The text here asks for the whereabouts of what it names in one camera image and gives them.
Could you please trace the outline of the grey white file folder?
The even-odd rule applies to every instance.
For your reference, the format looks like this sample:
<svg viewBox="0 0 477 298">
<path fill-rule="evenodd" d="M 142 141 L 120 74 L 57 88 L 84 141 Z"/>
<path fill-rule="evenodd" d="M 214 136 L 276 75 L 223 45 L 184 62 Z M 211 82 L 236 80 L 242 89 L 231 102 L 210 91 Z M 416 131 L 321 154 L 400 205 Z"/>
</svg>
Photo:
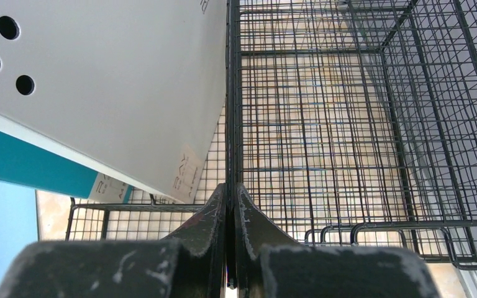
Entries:
<svg viewBox="0 0 477 298">
<path fill-rule="evenodd" d="M 226 22 L 225 1 L 0 1 L 0 132 L 190 204 Z"/>
</svg>

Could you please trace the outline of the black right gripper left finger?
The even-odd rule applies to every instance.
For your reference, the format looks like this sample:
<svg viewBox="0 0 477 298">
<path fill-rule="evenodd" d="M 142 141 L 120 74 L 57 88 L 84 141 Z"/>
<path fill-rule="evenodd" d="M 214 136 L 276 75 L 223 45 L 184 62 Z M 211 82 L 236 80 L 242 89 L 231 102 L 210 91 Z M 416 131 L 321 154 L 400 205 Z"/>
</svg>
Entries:
<svg viewBox="0 0 477 298">
<path fill-rule="evenodd" d="M 161 240 L 50 241 L 13 260 L 0 297 L 224 297 L 225 185 Z"/>
</svg>

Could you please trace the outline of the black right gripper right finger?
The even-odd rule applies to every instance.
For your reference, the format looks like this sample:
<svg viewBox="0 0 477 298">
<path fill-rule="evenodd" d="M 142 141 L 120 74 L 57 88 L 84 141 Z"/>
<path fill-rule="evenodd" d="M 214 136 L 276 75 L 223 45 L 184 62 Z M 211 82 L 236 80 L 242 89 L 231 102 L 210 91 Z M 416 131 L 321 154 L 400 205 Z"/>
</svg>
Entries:
<svg viewBox="0 0 477 298">
<path fill-rule="evenodd" d="M 439 297 L 428 267 L 403 248 L 298 243 L 252 201 L 234 199 L 239 297 Z"/>
</svg>

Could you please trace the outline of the teal file folder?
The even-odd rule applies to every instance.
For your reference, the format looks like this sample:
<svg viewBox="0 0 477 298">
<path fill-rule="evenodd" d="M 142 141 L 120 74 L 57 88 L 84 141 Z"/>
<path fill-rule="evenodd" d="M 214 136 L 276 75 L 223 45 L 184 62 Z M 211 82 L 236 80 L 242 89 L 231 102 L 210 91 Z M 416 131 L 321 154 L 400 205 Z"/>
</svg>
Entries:
<svg viewBox="0 0 477 298">
<path fill-rule="evenodd" d="M 0 132 L 0 181 L 101 203 L 127 203 L 134 187 Z"/>
</svg>

